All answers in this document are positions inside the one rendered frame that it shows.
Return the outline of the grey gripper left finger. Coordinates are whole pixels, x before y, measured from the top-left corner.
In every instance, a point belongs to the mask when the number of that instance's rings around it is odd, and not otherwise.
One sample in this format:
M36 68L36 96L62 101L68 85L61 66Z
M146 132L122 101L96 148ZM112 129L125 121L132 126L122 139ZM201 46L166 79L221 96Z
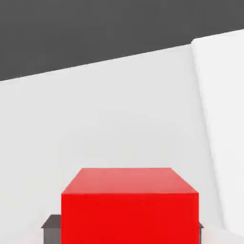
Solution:
M28 229L28 244L61 244L61 215L32 220Z

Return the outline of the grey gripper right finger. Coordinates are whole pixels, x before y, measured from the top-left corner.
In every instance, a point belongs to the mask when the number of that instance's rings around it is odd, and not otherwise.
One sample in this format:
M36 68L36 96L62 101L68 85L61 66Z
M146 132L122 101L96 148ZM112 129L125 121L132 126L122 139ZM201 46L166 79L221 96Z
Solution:
M216 226L209 223L199 225L199 244L216 244Z

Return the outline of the small red cube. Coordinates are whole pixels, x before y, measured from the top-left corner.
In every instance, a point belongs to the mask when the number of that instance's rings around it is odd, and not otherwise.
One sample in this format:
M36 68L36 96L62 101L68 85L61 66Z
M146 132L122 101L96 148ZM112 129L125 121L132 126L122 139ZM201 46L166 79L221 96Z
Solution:
M199 244L199 194L171 168L83 168L61 194L61 244Z

